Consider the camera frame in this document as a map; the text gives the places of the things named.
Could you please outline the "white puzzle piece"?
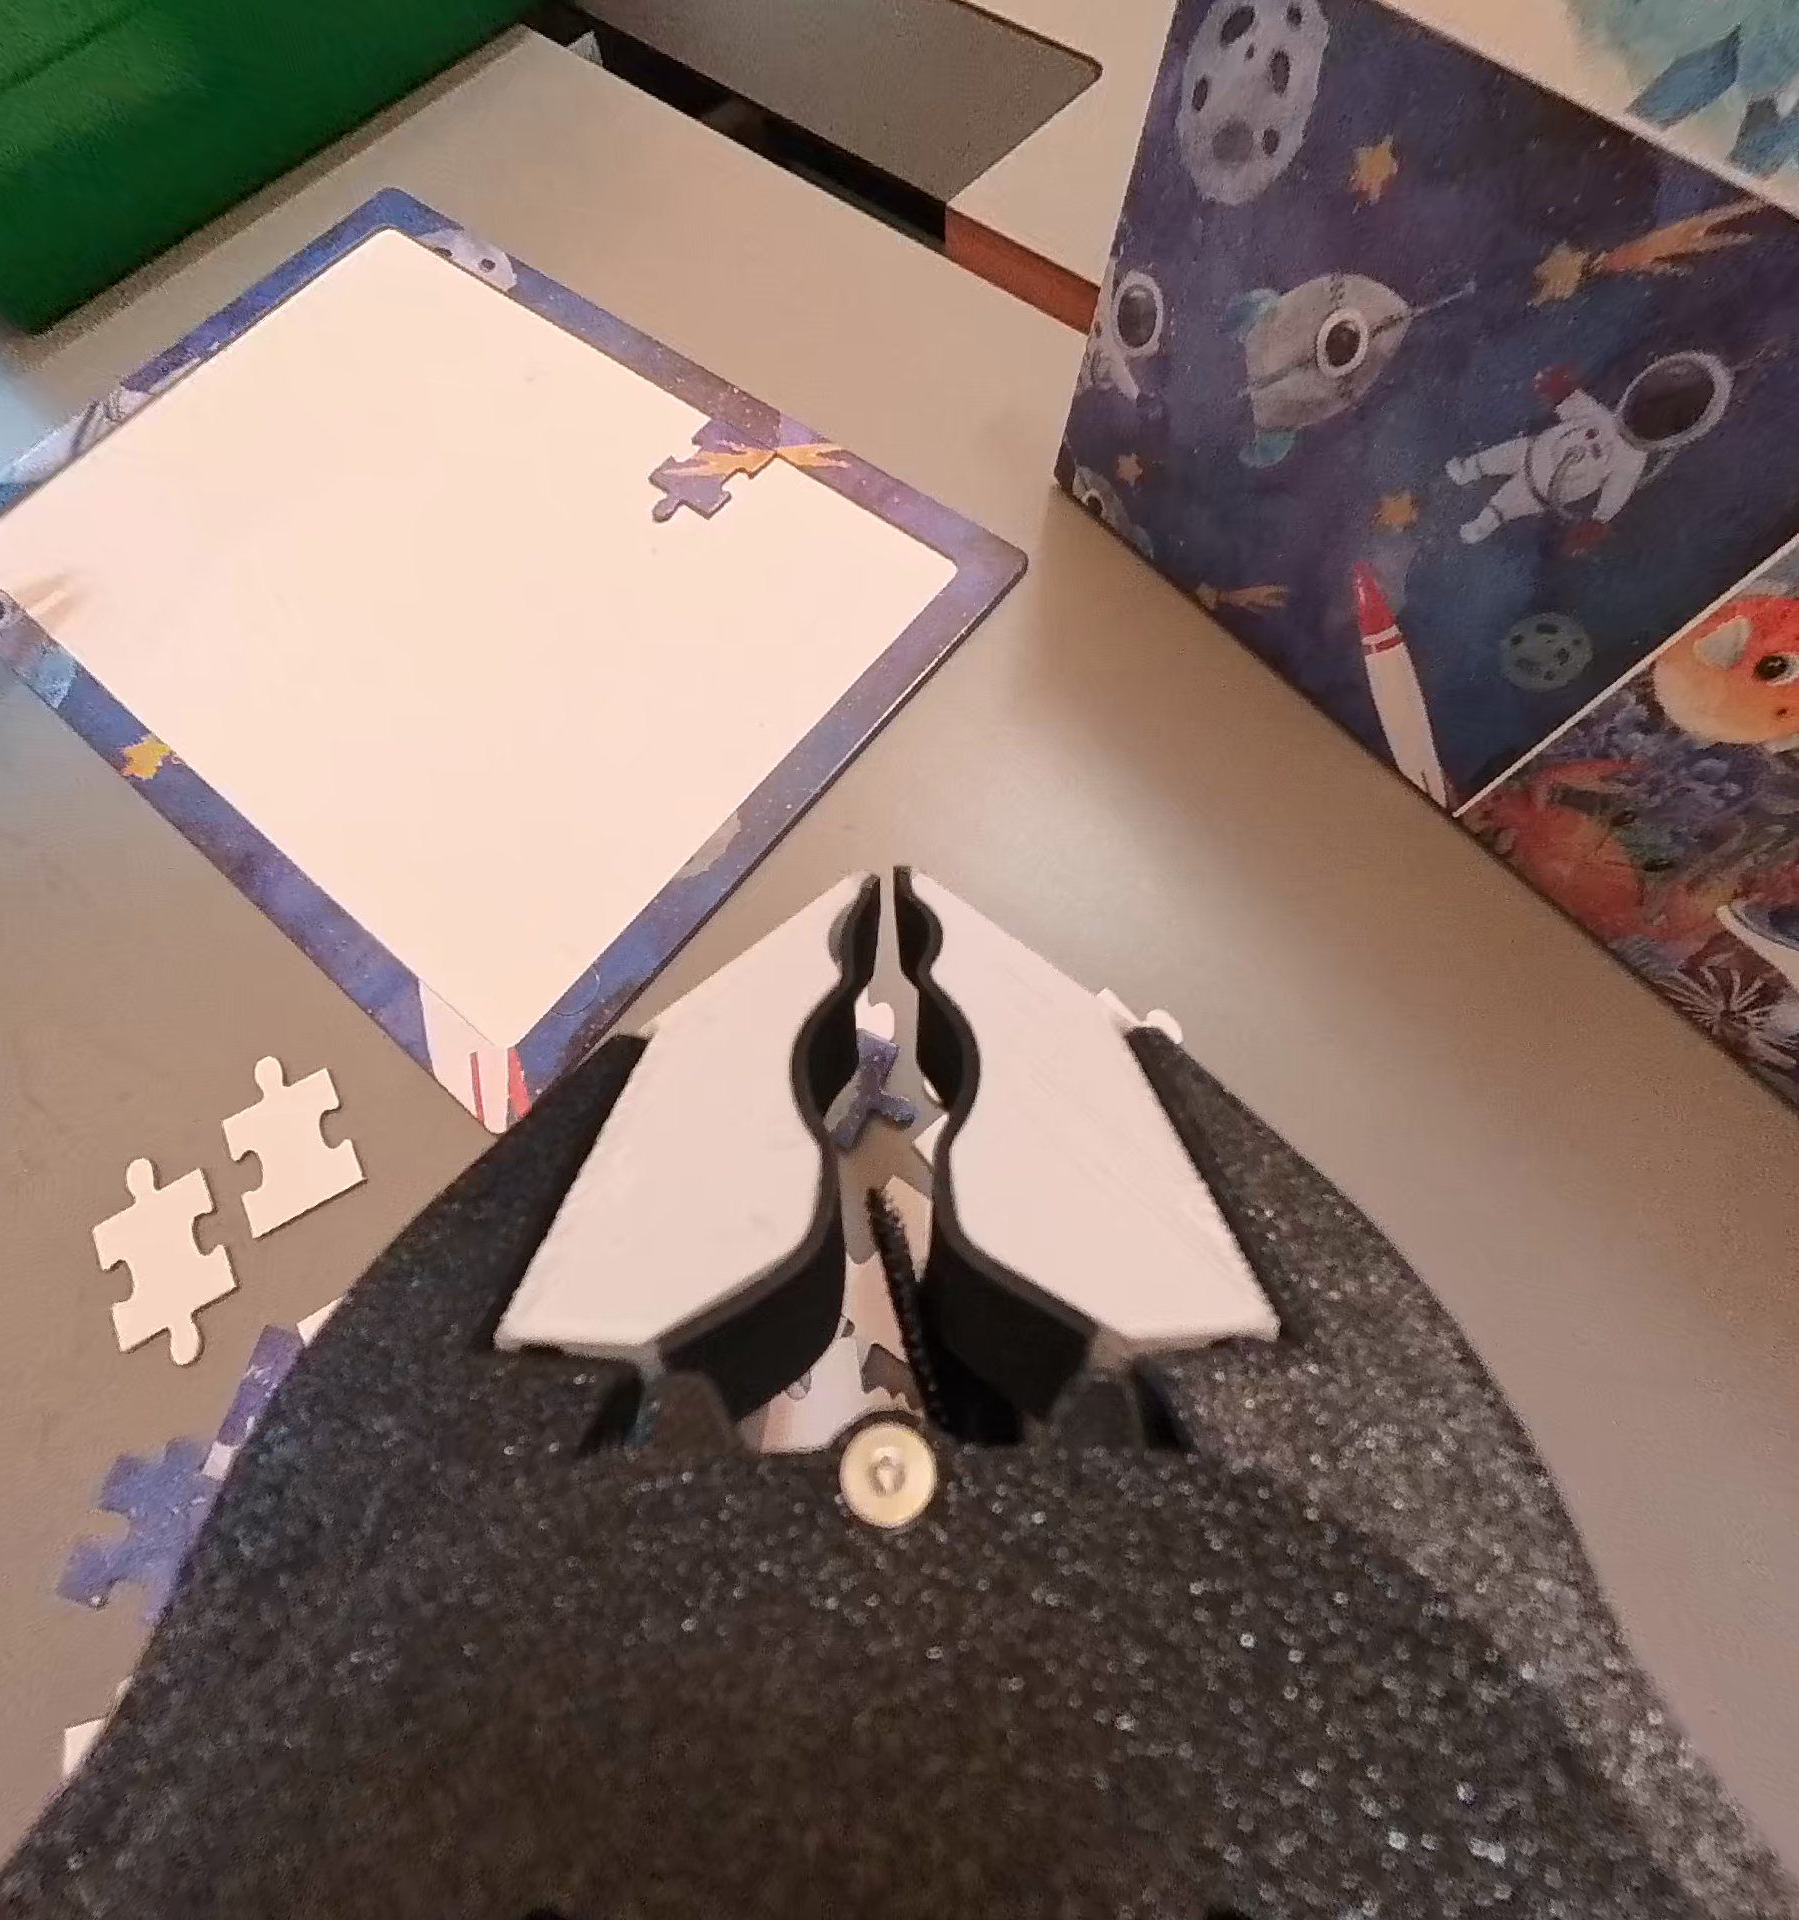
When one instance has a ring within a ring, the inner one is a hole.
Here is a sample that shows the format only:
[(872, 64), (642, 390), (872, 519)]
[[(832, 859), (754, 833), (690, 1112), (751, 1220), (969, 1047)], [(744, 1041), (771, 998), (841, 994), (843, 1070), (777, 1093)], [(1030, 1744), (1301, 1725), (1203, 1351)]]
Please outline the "white puzzle piece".
[(203, 1351), (197, 1315), (237, 1291), (224, 1246), (200, 1244), (197, 1223), (214, 1213), (214, 1195), (195, 1168), (163, 1182), (146, 1157), (124, 1168), (128, 1205), (94, 1226), (100, 1270), (123, 1267), (128, 1291), (111, 1318), (120, 1352), (164, 1339), (173, 1365), (184, 1366)]
[(241, 1195), (254, 1241), (289, 1226), (365, 1182), (351, 1138), (325, 1136), (325, 1120), (340, 1106), (328, 1068), (286, 1079), (279, 1058), (254, 1064), (257, 1099), (224, 1116), (221, 1134), (230, 1159), (255, 1159), (260, 1180)]

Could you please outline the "orange comet print puzzle piece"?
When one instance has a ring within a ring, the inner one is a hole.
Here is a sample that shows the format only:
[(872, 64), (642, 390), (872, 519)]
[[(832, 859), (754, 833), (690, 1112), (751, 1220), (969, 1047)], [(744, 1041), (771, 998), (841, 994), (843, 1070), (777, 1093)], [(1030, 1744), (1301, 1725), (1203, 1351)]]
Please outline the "orange comet print puzzle piece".
[(737, 478), (754, 478), (777, 459), (773, 444), (750, 439), (732, 422), (707, 419), (687, 451), (670, 455), (651, 469), (646, 484), (654, 492), (651, 519), (664, 523), (680, 511), (700, 519), (718, 515), (728, 487)]

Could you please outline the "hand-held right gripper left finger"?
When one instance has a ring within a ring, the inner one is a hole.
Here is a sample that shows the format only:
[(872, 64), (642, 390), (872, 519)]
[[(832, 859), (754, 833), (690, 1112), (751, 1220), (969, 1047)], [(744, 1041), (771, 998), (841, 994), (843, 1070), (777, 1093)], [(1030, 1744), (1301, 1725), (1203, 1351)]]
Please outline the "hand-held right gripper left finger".
[(826, 1118), (861, 1064), (880, 880), (853, 873), (635, 1033), (496, 1324), (502, 1352), (812, 1361), (843, 1294)]

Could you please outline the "white-edged grey tabletop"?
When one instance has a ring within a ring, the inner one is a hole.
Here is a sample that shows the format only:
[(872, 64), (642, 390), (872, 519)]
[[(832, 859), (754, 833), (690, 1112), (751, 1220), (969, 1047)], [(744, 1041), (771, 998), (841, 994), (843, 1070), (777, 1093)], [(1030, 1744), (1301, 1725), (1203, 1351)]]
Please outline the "white-edged grey tabletop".
[(1092, 87), (1100, 64), (955, 2), (540, 2), (525, 23), (1037, 312), (1084, 333), (1095, 290), (955, 200)]

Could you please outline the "pile of puzzle pieces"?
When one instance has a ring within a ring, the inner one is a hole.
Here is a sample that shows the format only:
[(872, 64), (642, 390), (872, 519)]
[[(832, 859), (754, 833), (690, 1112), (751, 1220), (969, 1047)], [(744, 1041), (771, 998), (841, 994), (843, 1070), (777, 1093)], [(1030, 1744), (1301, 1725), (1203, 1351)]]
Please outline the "pile of puzzle pieces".
[(966, 1466), (1005, 1462), (1028, 1419), (978, 1387), (952, 1426), (919, 1427), (905, 1405), (865, 1407), (816, 1448), (757, 1452), (728, 1407), (724, 1361), (801, 1355), (840, 1309), (858, 1315), (832, 1147), (806, 1127), (808, 1058), (791, 1075), (793, 1143), (816, 1170), (793, 1200), (790, 1267), (739, 1331), (712, 1329), (715, 1357), (656, 1379), (614, 1361), (502, 1355), (499, 1320), (552, 1215), (594, 1153), (644, 1042), (606, 1041), (560, 1073), (385, 1248), (336, 1304), (316, 1345), (269, 1329), (255, 1346), (221, 1438), (123, 1454), (97, 1507), (119, 1540), (71, 1552), (63, 1589), (100, 1604), (139, 1586), (176, 1626), (158, 1626), (139, 1675), (163, 1689), (173, 1661), (202, 1664), (215, 1634), (312, 1634), (354, 1601), (387, 1626), (456, 1566), (494, 1622), (499, 1654), (422, 1655), (422, 1694), (446, 1696), (454, 1661), (577, 1668), (586, 1626), (567, 1619), (654, 1601), (662, 1572), (746, 1569), (774, 1522), (851, 1522), (837, 1492), (841, 1448), (865, 1427), (898, 1427), (934, 1451), (942, 1490)]

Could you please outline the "green plastic bin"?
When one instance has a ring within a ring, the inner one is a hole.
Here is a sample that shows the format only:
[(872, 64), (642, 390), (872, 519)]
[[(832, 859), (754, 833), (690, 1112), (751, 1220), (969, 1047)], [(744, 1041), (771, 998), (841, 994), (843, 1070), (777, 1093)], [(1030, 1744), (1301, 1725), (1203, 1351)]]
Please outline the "green plastic bin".
[(0, 322), (39, 333), (494, 34), (584, 3), (0, 2)]

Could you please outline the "white puzzle tray blue rim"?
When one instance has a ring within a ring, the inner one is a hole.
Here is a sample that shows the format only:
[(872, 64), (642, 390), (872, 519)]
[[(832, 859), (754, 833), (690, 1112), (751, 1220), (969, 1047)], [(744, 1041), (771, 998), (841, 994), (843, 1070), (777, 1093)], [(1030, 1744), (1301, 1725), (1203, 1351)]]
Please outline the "white puzzle tray blue rim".
[(0, 661), (493, 1133), (1026, 566), (396, 187), (0, 469)]

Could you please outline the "space and ocean print box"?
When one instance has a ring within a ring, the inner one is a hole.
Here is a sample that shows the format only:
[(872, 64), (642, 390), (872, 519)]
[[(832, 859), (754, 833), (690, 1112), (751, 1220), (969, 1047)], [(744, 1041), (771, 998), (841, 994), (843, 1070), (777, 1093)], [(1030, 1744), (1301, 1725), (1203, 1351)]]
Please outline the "space and ocean print box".
[(1799, 1112), (1799, 213), (1401, 5), (1173, 8), (1055, 478)]

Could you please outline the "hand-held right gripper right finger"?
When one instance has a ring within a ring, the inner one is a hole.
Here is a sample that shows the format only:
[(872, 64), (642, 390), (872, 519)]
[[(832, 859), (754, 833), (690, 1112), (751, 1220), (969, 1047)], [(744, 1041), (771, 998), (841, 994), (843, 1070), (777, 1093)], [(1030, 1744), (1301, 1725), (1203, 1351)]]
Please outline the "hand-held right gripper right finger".
[(895, 873), (934, 1140), (930, 1291), (959, 1355), (1176, 1355), (1279, 1320), (1140, 1065), (1160, 1031), (947, 884)]

